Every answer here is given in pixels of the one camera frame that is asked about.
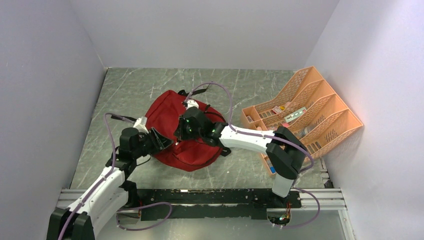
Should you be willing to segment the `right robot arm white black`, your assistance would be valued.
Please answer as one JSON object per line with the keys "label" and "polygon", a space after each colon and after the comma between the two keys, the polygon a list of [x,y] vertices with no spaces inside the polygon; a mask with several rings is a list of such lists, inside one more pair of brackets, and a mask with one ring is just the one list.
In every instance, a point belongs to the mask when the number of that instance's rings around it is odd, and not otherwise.
{"label": "right robot arm white black", "polygon": [[272,192],[288,196],[301,172],[307,148],[286,127],[253,130],[226,122],[212,122],[196,107],[188,108],[178,119],[174,135],[179,141],[201,139],[211,147],[240,148],[267,155],[275,170]]}

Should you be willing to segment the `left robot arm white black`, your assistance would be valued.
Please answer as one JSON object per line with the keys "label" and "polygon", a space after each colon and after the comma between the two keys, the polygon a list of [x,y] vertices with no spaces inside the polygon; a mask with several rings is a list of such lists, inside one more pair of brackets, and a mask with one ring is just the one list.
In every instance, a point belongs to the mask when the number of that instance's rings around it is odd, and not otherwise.
{"label": "left robot arm white black", "polygon": [[154,155],[173,144],[173,140],[156,129],[140,132],[128,127],[122,130],[119,146],[114,147],[96,181],[66,208],[55,208],[50,215],[48,240],[94,240],[116,212],[125,205],[137,203],[137,185],[128,177],[140,157]]}

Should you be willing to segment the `red student backpack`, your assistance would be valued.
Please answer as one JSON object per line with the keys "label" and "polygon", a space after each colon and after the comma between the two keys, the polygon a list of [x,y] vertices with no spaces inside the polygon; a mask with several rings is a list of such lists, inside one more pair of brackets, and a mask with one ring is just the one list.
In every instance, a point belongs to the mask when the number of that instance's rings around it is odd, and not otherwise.
{"label": "red student backpack", "polygon": [[188,92],[168,90],[162,93],[139,118],[115,115],[129,122],[122,130],[107,166],[131,173],[137,159],[151,156],[161,163],[192,172],[214,163],[232,151],[218,140],[217,131],[227,126],[223,115],[209,104],[186,100]]}

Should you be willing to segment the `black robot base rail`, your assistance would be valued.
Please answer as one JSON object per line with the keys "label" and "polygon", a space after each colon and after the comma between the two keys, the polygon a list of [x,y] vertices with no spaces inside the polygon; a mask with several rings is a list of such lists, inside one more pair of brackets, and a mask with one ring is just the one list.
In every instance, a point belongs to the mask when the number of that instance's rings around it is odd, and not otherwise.
{"label": "black robot base rail", "polygon": [[294,211],[341,211],[346,203],[340,189],[291,190],[283,198],[269,188],[239,189],[137,189],[137,202],[123,206],[122,214],[141,221],[155,221],[169,213],[171,219],[239,218],[288,224]]}

